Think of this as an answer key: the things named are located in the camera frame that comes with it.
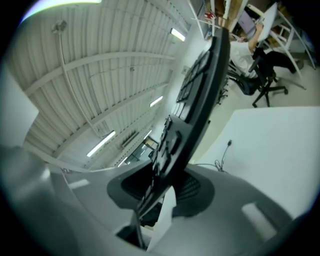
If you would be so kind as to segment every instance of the cable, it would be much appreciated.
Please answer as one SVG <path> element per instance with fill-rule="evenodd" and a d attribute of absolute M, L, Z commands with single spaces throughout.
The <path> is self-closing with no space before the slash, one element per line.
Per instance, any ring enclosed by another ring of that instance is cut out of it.
<path fill-rule="evenodd" d="M 214 164 L 211 164 L 211 163 L 196 163 L 194 165 L 195 166 L 213 166 L 213 167 L 215 167 L 217 169 L 218 172 L 227 174 L 227 172 L 224 171 L 223 166 L 224 166 L 227 150 L 230 147 L 231 143 L 232 143 L 232 140 L 230 139 L 228 144 L 227 144 L 227 146 L 226 146 L 226 149 L 225 149 L 225 151 L 223 153 L 223 156 L 222 156 L 222 159 L 221 159 L 221 163 L 219 162 L 219 160 L 215 160 Z"/>

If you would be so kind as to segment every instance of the curved ceiling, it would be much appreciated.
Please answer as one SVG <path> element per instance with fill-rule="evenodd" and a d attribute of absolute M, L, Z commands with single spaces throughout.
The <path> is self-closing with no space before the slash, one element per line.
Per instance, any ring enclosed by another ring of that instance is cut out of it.
<path fill-rule="evenodd" d="M 53 33 L 61 20 L 64 31 Z M 186 35 L 189 25 L 167 0 L 73 4 L 26 19 L 5 60 L 39 109 L 26 142 L 78 167 L 116 165 L 143 140 L 161 105 L 150 107 L 164 94 L 182 44 L 171 28 Z"/>

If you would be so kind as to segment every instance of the white table surface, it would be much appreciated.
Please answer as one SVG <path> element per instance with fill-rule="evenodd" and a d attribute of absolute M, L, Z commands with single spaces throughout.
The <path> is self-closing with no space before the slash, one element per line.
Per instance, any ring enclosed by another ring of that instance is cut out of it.
<path fill-rule="evenodd" d="M 226 172 L 251 183 L 293 218 L 311 208 L 320 188 L 320 107 L 236 110 L 196 164 L 220 161 L 229 140 Z"/>
<path fill-rule="evenodd" d="M 270 30 L 272 28 L 272 24 L 275 21 L 276 15 L 277 15 L 277 9 L 278 9 L 278 3 L 274 3 L 263 15 L 263 29 L 262 32 L 258 38 L 258 42 L 261 42 L 268 38 L 270 34 Z"/>

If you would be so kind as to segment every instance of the floor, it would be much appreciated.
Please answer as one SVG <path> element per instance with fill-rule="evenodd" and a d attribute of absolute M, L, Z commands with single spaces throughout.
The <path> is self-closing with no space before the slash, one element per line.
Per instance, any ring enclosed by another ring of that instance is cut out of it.
<path fill-rule="evenodd" d="M 320 68 L 314 70 L 307 61 L 301 70 L 303 81 L 298 74 L 292 74 L 289 70 L 281 67 L 275 67 L 274 71 L 278 78 L 271 86 L 285 86 L 289 94 L 282 92 L 269 93 L 269 101 L 272 107 L 297 107 L 297 106 L 320 106 Z M 209 147 L 217 139 L 225 125 L 229 121 L 235 110 L 253 108 L 252 103 L 259 95 L 257 91 L 253 96 L 247 96 L 242 93 L 239 87 L 230 81 L 226 87 L 228 97 L 221 105 L 217 105 L 211 113 L 210 124 L 194 152 L 190 163 L 199 160 Z M 267 102 L 263 97 L 257 103 L 258 108 L 267 107 Z"/>

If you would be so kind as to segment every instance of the corrugated ceiling panel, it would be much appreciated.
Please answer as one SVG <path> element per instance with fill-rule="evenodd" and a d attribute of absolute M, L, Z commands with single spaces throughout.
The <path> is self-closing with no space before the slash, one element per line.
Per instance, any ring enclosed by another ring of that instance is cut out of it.
<path fill-rule="evenodd" d="M 118 145 L 112 146 L 91 167 L 94 170 L 103 169 L 105 163 L 111 163 L 121 152 Z"/>
<path fill-rule="evenodd" d="M 183 19 L 168 1 L 163 5 L 178 20 Z M 110 52 L 174 56 L 182 43 L 170 35 L 174 22 L 149 1 L 105 0 L 97 5 L 52 8 L 22 24 L 21 33 L 7 55 L 7 65 L 24 90 L 60 66 L 59 37 L 51 30 L 61 19 L 67 22 L 61 34 L 66 64 Z M 67 75 L 77 101 L 91 120 L 134 95 L 168 82 L 171 63 L 168 59 L 151 57 L 113 58 L 78 66 L 68 70 Z M 154 118 L 160 103 L 151 109 L 149 104 L 164 90 L 162 87 L 130 101 L 106 116 L 95 129 L 101 136 L 115 130 L 114 140 L 139 131 Z M 29 97 L 39 109 L 39 115 L 27 140 L 49 155 L 86 124 L 63 75 L 53 78 Z M 86 154 L 100 140 L 90 128 L 67 147 L 61 159 L 84 165 L 88 162 Z M 111 146 L 110 161 L 121 152 L 121 143 L 123 140 Z"/>

